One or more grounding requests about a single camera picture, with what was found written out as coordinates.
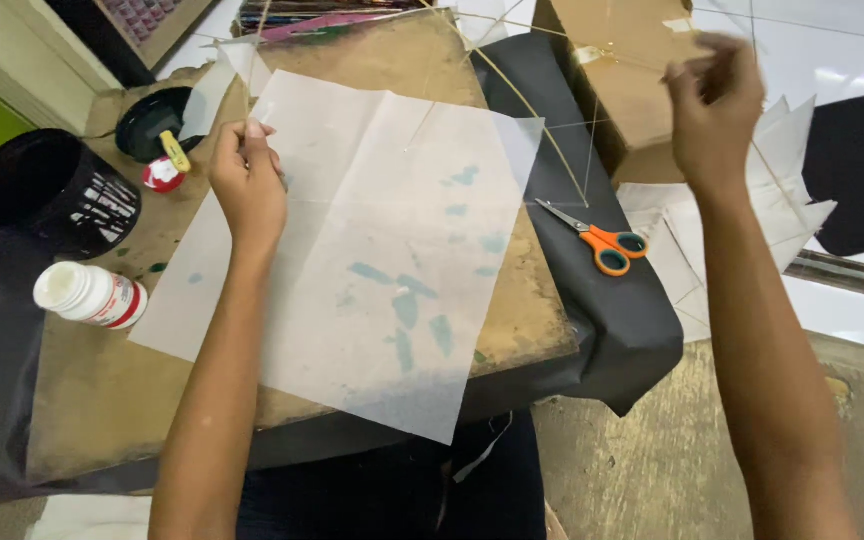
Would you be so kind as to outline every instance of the yellow handle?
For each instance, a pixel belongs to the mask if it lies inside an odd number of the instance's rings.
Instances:
[[[178,172],[187,173],[192,170],[192,162],[189,161],[186,152],[172,131],[166,129],[158,134],[158,138],[162,140],[162,147],[165,148],[165,153],[169,156],[172,165],[178,169]]]

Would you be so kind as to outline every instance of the glue bottle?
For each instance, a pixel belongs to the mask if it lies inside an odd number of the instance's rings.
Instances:
[[[124,276],[78,262],[57,262],[35,282],[35,303],[63,319],[124,329],[149,305],[145,287]]]

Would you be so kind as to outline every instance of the wooden table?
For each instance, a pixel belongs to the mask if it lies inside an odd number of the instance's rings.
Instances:
[[[262,52],[272,68],[361,90],[485,108],[458,34],[441,12],[421,11],[358,25],[328,42],[276,44]],[[115,149],[112,135],[141,97],[192,86],[207,68],[183,69],[169,80],[111,92],[93,104],[90,146],[139,184],[141,165]],[[246,117],[239,80],[225,94],[216,126]],[[138,280],[154,293],[200,203],[215,133],[192,151],[194,172],[169,194],[142,188],[142,212],[131,235],[91,264]],[[162,448],[192,363],[128,341],[129,332],[46,318],[30,428],[27,478],[71,479],[121,463],[154,457]],[[472,378],[570,355],[575,338],[524,205],[498,275],[472,362]],[[256,427],[272,429],[330,415],[318,403],[262,387]]]

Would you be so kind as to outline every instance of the cardboard box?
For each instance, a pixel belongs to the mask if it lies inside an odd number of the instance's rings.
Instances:
[[[693,43],[689,0],[538,0],[534,26],[557,38],[559,64],[612,183],[683,182],[672,156],[670,61],[707,56]]]

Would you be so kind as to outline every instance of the left hand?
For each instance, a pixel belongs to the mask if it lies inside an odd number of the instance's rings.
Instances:
[[[270,257],[285,229],[285,175],[266,141],[275,132],[255,118],[227,122],[219,132],[208,177],[232,232],[234,254]]]

